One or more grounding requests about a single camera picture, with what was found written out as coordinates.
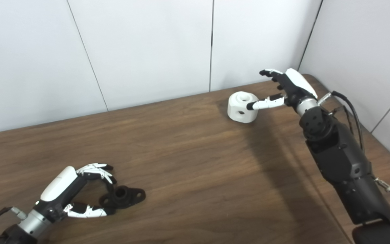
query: wooden table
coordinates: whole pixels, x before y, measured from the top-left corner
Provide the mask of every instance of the wooden table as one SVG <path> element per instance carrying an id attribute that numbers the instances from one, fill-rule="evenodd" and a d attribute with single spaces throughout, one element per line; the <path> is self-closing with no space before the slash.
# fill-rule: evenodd
<path id="1" fill-rule="evenodd" d="M 353 224 L 311 158 L 299 116 L 280 107 L 251 124 L 234 122 L 228 97 L 240 90 L 277 92 L 263 82 L 2 132 L 0 209 L 29 211 L 63 168 L 101 162 L 147 199 L 105 218 L 67 218 L 41 243 L 350 242 Z M 365 142 L 376 175 L 390 183 L 390 153 L 369 133 Z M 102 182 L 91 182 L 76 200 L 97 204 L 104 193 Z M 0 233 L 16 221 L 0 217 Z"/>

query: metal cylinder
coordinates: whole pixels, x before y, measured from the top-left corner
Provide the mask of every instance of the metal cylinder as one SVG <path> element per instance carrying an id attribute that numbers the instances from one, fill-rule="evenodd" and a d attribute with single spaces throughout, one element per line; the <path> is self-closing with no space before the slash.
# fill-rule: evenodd
<path id="1" fill-rule="evenodd" d="M 30 236 L 37 238 L 51 225 L 51 222 L 36 210 L 31 210 L 28 217 L 21 221 L 18 226 Z"/>
<path id="2" fill-rule="evenodd" d="M 299 114 L 300 117 L 302 117 L 307 110 L 318 106 L 319 104 L 317 103 L 317 100 L 313 98 L 308 98 L 299 103 L 299 105 L 297 105 L 296 112 L 297 114 Z"/>

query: white robotic hand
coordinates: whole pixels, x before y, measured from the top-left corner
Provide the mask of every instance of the white robotic hand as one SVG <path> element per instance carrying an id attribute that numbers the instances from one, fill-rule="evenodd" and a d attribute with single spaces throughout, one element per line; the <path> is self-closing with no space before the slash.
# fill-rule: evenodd
<path id="1" fill-rule="evenodd" d="M 302 102 L 303 96 L 317 98 L 317 93 L 305 77 L 292 68 L 289 68 L 285 73 L 268 68 L 260 71 L 260 74 L 272 77 L 272 81 L 280 84 L 278 90 L 284 90 L 285 94 L 278 93 L 264 100 L 250 102 L 246 106 L 248 110 L 274 108 L 282 105 L 297 107 L 297 103 Z"/>
<path id="2" fill-rule="evenodd" d="M 116 184 L 115 178 L 106 170 L 113 170 L 113 167 L 107 164 L 93 163 L 78 169 L 76 173 L 88 180 L 94 180 L 100 177 L 107 184 Z"/>

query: white casing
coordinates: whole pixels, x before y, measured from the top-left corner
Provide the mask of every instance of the white casing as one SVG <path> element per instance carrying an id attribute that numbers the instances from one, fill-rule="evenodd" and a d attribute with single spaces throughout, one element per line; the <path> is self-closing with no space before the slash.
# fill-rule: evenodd
<path id="1" fill-rule="evenodd" d="M 246 105 L 257 101 L 258 98 L 252 93 L 238 91 L 228 99 L 228 116 L 237 122 L 250 123 L 255 120 L 258 110 L 248 110 Z"/>
<path id="2" fill-rule="evenodd" d="M 67 187 L 78 177 L 72 166 L 67 166 L 59 175 L 46 187 L 40 196 L 42 201 L 52 201 L 67 189 Z"/>
<path id="3" fill-rule="evenodd" d="M 313 94 L 315 98 L 317 98 L 317 93 L 314 90 L 314 88 L 308 83 L 308 81 L 303 77 L 299 72 L 297 72 L 295 69 L 289 68 L 285 72 L 285 74 L 288 76 L 288 78 L 293 82 L 295 85 L 309 91 L 309 93 Z"/>

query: black robotic arm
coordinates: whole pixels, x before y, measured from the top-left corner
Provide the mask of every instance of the black robotic arm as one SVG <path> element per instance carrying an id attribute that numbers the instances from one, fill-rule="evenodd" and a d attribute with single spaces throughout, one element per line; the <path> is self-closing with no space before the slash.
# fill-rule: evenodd
<path id="1" fill-rule="evenodd" d="M 301 116 L 299 125 L 306 138 L 306 145 L 323 178 L 335 188 L 351 221 L 361 225 L 353 230 L 355 243 L 390 244 L 390 205 L 376 183 L 387 191 L 390 191 L 390 186 L 374 176 L 363 145 L 359 146 L 350 129 L 321 107 L 330 96 L 347 98 L 333 91 L 317 100 L 311 85 L 293 69 L 288 69 L 284 74 L 266 69 L 260 71 L 260 74 L 272 77 L 274 82 L 279 83 L 278 89 L 284 90 L 285 94 L 248 103 L 246 108 L 268 108 L 272 101 L 281 98 L 283 104 L 293 107 Z"/>

